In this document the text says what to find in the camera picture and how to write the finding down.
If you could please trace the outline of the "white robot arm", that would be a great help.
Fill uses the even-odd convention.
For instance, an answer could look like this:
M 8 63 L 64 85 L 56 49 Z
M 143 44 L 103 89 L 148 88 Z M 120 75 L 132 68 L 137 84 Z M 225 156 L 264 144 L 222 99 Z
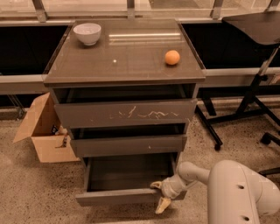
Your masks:
M 151 183 L 161 191 L 156 213 L 198 182 L 207 186 L 208 224 L 260 224 L 261 215 L 280 209 L 280 190 L 271 180 L 243 164 L 222 160 L 210 170 L 182 162 L 173 176 Z

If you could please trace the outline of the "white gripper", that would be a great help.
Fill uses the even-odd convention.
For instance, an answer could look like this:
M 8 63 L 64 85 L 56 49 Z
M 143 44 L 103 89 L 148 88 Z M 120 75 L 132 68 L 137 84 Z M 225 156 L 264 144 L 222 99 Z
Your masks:
M 150 188 L 161 189 L 164 197 L 159 199 L 155 214 L 162 214 L 165 209 L 171 204 L 172 200 L 176 199 L 182 192 L 187 190 L 189 182 L 182 179 L 178 174 L 165 180 L 155 181 L 150 184 Z

